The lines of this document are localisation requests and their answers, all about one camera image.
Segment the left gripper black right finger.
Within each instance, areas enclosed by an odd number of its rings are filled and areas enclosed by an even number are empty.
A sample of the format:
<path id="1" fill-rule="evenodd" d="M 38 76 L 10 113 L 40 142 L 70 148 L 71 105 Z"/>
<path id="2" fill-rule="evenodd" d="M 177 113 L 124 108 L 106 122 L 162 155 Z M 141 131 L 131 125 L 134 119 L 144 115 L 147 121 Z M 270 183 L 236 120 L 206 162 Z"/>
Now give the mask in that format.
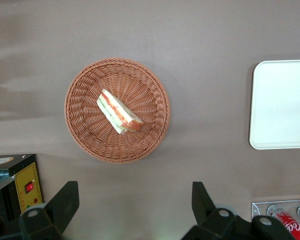
<path id="1" fill-rule="evenodd" d="M 184 240 L 238 240 L 237 217 L 224 207 L 217 208 L 202 182 L 192 183 L 191 207 L 196 220 Z"/>

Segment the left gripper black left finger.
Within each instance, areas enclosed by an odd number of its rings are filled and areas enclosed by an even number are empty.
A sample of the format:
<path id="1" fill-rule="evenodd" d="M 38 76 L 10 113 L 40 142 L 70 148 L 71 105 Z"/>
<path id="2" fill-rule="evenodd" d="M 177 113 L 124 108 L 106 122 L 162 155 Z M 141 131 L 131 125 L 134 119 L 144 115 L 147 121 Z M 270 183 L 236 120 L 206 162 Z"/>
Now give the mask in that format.
<path id="1" fill-rule="evenodd" d="M 80 205 L 77 181 L 67 182 L 44 207 L 29 208 L 19 218 L 23 240 L 63 240 Z"/>

